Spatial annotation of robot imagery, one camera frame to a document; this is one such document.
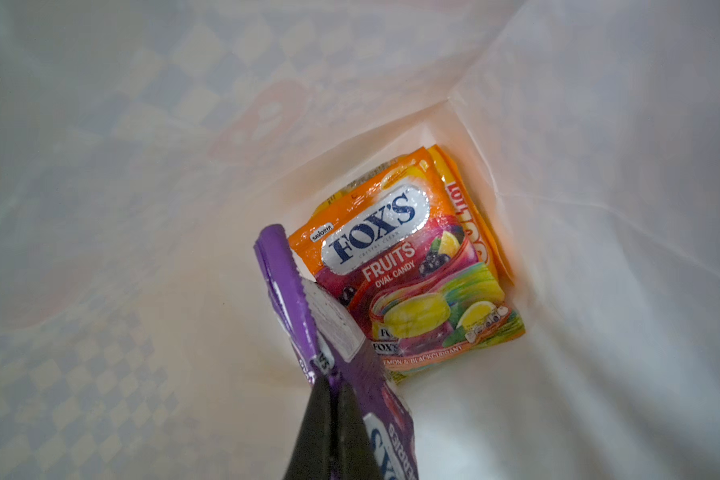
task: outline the checkered pattern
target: checkered pattern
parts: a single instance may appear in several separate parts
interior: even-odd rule
[[[294,78],[320,88],[467,50],[484,32],[450,28],[461,23],[459,16],[422,22],[410,14],[382,16],[349,7],[251,14],[183,6],[167,21],[150,24],[117,90],[78,126],[128,139],[154,128],[135,121],[142,117],[219,130],[271,82]],[[435,25],[449,38],[433,36]]]
[[[0,478],[117,473],[179,405],[135,314],[60,323],[0,337]]]
[[[290,451],[248,444],[239,436],[208,433],[182,412],[166,420],[117,477],[278,478],[284,469],[282,460],[289,455]]]
[[[440,100],[466,67],[448,59],[484,36],[482,25],[463,27],[465,10],[140,4],[146,32],[127,72],[81,110],[53,155],[33,162],[0,230],[0,478],[121,477],[140,447],[164,458],[155,472],[170,462],[165,468],[182,472],[174,465],[181,450],[178,458],[205,459],[187,468],[235,474],[222,457],[239,445],[192,450],[199,440],[175,444],[161,428],[179,411],[171,372],[138,318],[118,306],[232,190],[320,154],[328,144],[316,132],[337,140],[381,108],[404,114]],[[300,117],[270,141],[288,105],[256,101],[278,82],[298,83],[306,98]],[[411,102],[411,94],[420,97]],[[210,140],[243,117],[254,119],[253,147],[239,139],[234,161],[206,158]],[[60,260],[86,274],[68,274]],[[28,307],[30,328],[5,332],[10,304],[35,299],[12,291],[26,272],[42,272],[28,293],[58,285],[73,295],[53,309]]]

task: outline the white label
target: white label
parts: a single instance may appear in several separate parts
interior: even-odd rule
[[[426,193],[413,185],[400,185],[331,234],[322,245],[322,262],[335,274],[349,274],[419,231],[428,219]]]
[[[333,224],[331,222],[326,223],[323,226],[318,226],[312,231],[312,234],[309,235],[309,239],[316,243],[318,240],[323,238],[325,235],[327,235],[328,232],[333,230]]]
[[[364,418],[365,431],[368,432],[368,438],[371,440],[371,448],[373,449],[373,456],[376,458],[378,467],[382,470],[382,477],[384,480],[413,480],[413,471],[408,476],[407,472],[403,470],[403,466],[400,464],[398,456],[394,452],[394,446],[392,440],[387,434],[387,429],[381,420],[376,415],[369,413]]]
[[[328,292],[309,280],[302,279],[302,284],[318,330],[345,362],[351,362],[365,341],[362,330],[342,304]]]

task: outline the purple wrapper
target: purple wrapper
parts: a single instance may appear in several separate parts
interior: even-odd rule
[[[304,375],[314,383],[322,372],[333,395],[340,381],[352,385],[384,479],[416,480],[413,419],[373,345],[336,299],[301,278],[282,225],[262,230],[254,251]]]

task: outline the lemon slice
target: lemon slice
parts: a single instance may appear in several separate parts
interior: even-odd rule
[[[458,252],[458,240],[451,232],[443,232],[442,238],[440,239],[440,247],[438,248],[438,255],[446,254],[451,258]]]
[[[425,293],[400,302],[384,315],[384,324],[399,339],[423,335],[443,324],[451,307],[440,293]]]
[[[472,303],[469,308],[461,314],[456,328],[462,326],[464,330],[469,331],[472,327],[480,325],[485,320],[485,317],[493,312],[495,308],[496,305],[487,300]]]

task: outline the white plastic bag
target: white plastic bag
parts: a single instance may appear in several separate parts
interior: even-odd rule
[[[252,254],[459,160],[528,334],[411,379],[422,478],[720,478],[720,1],[0,1],[0,478],[280,478]]]

